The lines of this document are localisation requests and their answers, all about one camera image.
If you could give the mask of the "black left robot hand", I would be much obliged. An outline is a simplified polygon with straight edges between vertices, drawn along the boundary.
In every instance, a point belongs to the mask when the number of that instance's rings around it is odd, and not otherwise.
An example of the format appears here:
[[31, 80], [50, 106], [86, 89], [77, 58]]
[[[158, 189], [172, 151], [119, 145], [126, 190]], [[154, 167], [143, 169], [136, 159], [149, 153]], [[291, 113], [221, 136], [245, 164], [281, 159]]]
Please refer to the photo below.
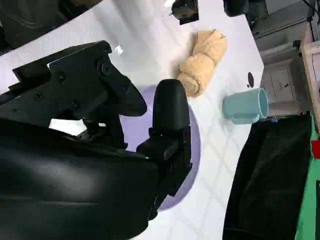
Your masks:
[[198, 0], [175, 0], [171, 12], [180, 25], [196, 22], [199, 20]]

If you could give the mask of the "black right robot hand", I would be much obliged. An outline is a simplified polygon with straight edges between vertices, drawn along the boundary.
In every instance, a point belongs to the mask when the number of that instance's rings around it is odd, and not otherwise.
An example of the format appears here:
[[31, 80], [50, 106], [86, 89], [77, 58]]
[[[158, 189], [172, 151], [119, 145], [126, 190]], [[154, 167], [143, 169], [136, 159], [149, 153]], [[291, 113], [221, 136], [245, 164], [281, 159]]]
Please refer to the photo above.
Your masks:
[[192, 169], [182, 83], [156, 87], [149, 137], [127, 150], [120, 116], [147, 105], [102, 40], [14, 69], [0, 96], [0, 237], [128, 240]]

